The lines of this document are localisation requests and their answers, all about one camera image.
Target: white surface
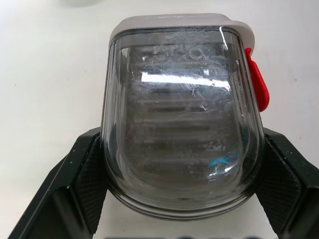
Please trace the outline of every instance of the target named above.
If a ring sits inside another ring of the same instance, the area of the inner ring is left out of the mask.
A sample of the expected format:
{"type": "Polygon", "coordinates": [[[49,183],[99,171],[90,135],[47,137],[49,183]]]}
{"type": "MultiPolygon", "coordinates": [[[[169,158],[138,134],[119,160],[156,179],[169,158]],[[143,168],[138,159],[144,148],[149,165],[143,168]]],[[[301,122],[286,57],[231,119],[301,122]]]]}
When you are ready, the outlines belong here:
{"type": "MultiPolygon", "coordinates": [[[[319,167],[319,2],[313,0],[6,0],[0,8],[0,238],[77,136],[100,124],[113,28],[134,15],[222,13],[255,33],[253,59],[271,93],[264,126],[319,167]]],[[[274,239],[253,197],[218,218],[166,222],[107,195],[95,239],[157,236],[274,239]]]]}

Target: scratched plastic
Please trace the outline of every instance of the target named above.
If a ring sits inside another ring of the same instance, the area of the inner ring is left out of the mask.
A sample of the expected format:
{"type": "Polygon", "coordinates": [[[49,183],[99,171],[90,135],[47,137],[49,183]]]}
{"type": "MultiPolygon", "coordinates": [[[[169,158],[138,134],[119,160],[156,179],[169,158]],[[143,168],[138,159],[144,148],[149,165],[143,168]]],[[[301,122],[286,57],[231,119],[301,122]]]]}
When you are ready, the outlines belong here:
{"type": "Polygon", "coordinates": [[[102,146],[111,192],[136,211],[177,220],[247,200],[264,138],[238,34],[133,31],[109,54],[102,146]]]}

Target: white plastic cap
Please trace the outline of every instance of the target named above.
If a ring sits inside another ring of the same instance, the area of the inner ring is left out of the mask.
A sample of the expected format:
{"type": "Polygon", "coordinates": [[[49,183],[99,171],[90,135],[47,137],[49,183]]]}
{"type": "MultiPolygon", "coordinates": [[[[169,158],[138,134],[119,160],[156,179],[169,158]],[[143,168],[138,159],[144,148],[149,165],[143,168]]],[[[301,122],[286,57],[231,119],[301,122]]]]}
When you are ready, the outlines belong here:
{"type": "Polygon", "coordinates": [[[119,33],[131,29],[167,28],[183,26],[227,26],[236,30],[243,41],[244,48],[255,46],[255,36],[252,29],[240,21],[232,21],[223,14],[167,14],[128,17],[120,22],[111,33],[110,41],[119,33]]]}

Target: red tab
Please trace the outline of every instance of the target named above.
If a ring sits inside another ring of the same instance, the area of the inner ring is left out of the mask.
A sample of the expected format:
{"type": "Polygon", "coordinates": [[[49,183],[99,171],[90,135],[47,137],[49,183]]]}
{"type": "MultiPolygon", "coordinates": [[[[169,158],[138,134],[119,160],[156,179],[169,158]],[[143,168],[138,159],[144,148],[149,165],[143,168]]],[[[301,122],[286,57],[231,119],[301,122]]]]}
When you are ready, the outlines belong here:
{"type": "Polygon", "coordinates": [[[250,56],[251,48],[245,49],[245,53],[247,57],[251,79],[254,85],[254,90],[255,90],[255,95],[257,98],[259,111],[262,112],[267,108],[269,104],[269,100],[270,100],[269,92],[256,62],[254,62],[251,59],[251,56],[250,56]]]}

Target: black plastic holder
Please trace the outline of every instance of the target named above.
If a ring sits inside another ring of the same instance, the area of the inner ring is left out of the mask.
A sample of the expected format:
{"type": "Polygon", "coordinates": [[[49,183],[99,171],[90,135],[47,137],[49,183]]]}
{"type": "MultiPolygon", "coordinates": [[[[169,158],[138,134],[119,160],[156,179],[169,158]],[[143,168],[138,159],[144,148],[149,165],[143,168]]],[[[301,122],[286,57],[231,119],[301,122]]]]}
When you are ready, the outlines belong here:
{"type": "MultiPolygon", "coordinates": [[[[255,192],[269,222],[280,239],[318,239],[319,170],[282,134],[264,131],[255,192]]],[[[107,188],[100,128],[95,128],[50,171],[9,239],[91,239],[107,188]]]]}

